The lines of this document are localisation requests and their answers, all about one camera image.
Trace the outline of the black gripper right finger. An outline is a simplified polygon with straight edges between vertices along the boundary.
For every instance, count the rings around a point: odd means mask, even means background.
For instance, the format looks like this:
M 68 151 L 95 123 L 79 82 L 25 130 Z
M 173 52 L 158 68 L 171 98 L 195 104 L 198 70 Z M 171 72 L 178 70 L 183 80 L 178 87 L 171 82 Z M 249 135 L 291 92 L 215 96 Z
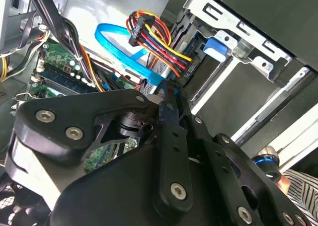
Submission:
M 198 157 L 208 199 L 221 226 L 309 226 L 305 214 L 276 186 L 282 174 L 278 157 L 248 157 L 225 134 L 211 136 L 192 115 L 180 90 L 180 120 L 187 129 L 190 156 Z

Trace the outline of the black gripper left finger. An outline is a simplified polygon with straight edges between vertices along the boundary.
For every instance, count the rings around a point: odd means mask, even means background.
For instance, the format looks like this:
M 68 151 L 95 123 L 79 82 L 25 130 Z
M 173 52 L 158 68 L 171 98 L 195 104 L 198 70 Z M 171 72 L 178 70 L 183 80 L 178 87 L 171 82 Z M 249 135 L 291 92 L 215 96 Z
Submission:
M 193 207 L 186 131 L 180 125 L 180 90 L 160 87 L 154 103 L 124 89 L 29 100 L 19 106 L 6 169 L 38 193 L 53 211 L 73 182 L 134 150 L 155 147 L 152 202 L 160 214 Z

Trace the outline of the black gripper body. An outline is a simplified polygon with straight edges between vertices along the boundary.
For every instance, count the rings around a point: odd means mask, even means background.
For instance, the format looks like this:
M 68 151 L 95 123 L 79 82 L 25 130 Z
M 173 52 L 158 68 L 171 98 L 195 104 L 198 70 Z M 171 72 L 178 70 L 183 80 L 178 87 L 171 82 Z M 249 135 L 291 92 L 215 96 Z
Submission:
M 206 179 L 204 167 L 189 162 L 193 207 L 171 221 L 155 210 L 155 147 L 119 157 L 69 185 L 50 215 L 52 226 L 229 226 L 228 215 Z

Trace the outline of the person hand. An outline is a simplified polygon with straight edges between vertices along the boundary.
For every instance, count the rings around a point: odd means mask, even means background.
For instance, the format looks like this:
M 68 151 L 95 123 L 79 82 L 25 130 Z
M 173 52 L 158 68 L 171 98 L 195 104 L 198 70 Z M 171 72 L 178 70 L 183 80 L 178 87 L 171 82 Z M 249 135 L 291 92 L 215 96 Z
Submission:
M 288 191 L 290 188 L 291 182 L 290 180 L 286 177 L 283 176 L 281 177 L 281 179 L 277 182 L 276 186 L 285 194 L 288 195 Z

